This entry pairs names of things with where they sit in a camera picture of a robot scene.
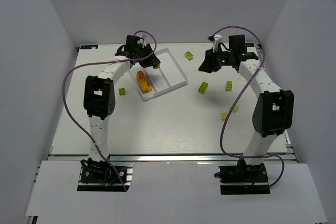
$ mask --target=lime green block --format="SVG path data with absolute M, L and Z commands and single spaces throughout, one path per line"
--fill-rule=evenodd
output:
M 125 88 L 119 89 L 119 95 L 126 95 Z
M 160 63 L 157 63 L 156 65 L 153 66 L 153 69 L 159 69 L 160 68 Z
M 226 112 L 223 112 L 223 113 L 219 114 L 219 116 L 220 116 L 220 119 L 221 119 L 222 121 L 224 121 L 224 120 L 226 119 L 226 117 L 227 117 L 227 113 L 226 113 Z
M 231 81 L 227 81 L 225 84 L 225 90 L 226 91 L 232 91 L 232 82 Z
M 233 112 L 233 113 L 236 113 L 238 110 L 239 110 L 239 107 L 238 107 L 238 106 L 234 106 L 232 112 Z
M 204 94 L 207 87 L 208 83 L 203 81 L 201 86 L 198 88 L 199 93 Z
M 184 57 L 187 58 L 188 60 L 191 60 L 194 56 L 191 52 L 188 51 L 184 54 Z

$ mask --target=orange toy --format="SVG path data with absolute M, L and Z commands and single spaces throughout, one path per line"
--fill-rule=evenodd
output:
M 142 91 L 145 91 L 147 93 L 151 92 L 152 87 L 148 84 L 143 71 L 138 71 L 136 75 L 137 75 L 137 81 L 140 83 Z

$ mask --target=white wall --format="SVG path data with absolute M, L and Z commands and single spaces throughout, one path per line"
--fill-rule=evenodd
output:
M 76 46 L 124 43 L 138 29 L 159 42 L 204 42 L 226 25 L 249 27 L 264 40 L 285 1 L 51 0 Z
M 50 0 L 0 0 L 0 223 L 21 223 L 75 47 Z
M 287 0 L 266 39 L 266 66 L 295 95 L 290 137 L 329 223 L 336 223 L 336 0 Z

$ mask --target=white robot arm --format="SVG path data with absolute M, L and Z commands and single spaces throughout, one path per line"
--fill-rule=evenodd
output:
M 123 59 L 126 59 L 126 57 L 125 56 L 116 57 L 117 62 Z M 122 63 L 118 62 L 106 67 L 96 77 L 101 80 L 110 79 L 113 82 L 113 85 L 115 85 L 119 81 L 120 77 L 122 77 L 122 75 L 130 69 L 131 69 L 130 61 Z M 96 144 L 93 144 L 91 142 L 91 148 L 89 153 L 89 158 L 91 158 L 93 161 L 97 162 L 103 161 L 102 157 L 97 152 L 96 146 L 99 147 L 105 158 L 108 158 L 108 156 L 110 155 L 107 146 L 108 124 L 110 116 L 111 115 L 107 115 L 104 119 L 102 119 L 100 116 L 95 115 L 89 116 L 91 136 L 96 140 Z
M 82 172 L 89 174 L 81 177 L 83 183 L 105 182 L 115 176 L 112 167 L 105 161 L 110 155 L 107 145 L 108 123 L 116 106 L 114 85 L 136 62 L 143 68 L 160 67 L 160 61 L 150 44 L 145 43 L 143 34 L 128 35 L 126 44 L 117 50 L 115 56 L 116 63 L 107 66 L 96 76 L 86 78 L 84 108 L 87 110 L 91 136 L 95 143 L 91 142 L 88 159 L 81 161 Z
M 222 43 L 219 34 L 210 36 L 209 40 L 213 47 L 205 52 L 204 62 L 198 70 L 211 73 L 222 66 L 232 66 L 246 81 L 250 81 L 260 61 L 255 53 L 247 52 L 245 36 L 229 36 L 229 48 Z M 256 177 L 261 169 L 265 169 L 264 157 L 273 141 L 292 124 L 294 95 L 290 90 L 284 91 L 277 86 L 264 69 L 258 70 L 250 86 L 258 98 L 252 118 L 255 131 L 237 168 L 224 174 L 222 180 L 225 177 L 226 181 L 243 182 Z

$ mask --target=white tray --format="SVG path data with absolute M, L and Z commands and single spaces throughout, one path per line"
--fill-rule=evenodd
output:
M 136 64 L 129 70 L 130 75 L 139 87 L 142 99 L 145 101 L 177 89 L 188 82 L 187 76 L 168 48 L 155 52 L 155 55 L 161 61 L 159 69 L 142 68 L 139 64 Z M 144 72 L 147 82 L 152 86 L 153 90 L 149 93 L 143 92 L 139 82 L 136 80 L 139 70 Z

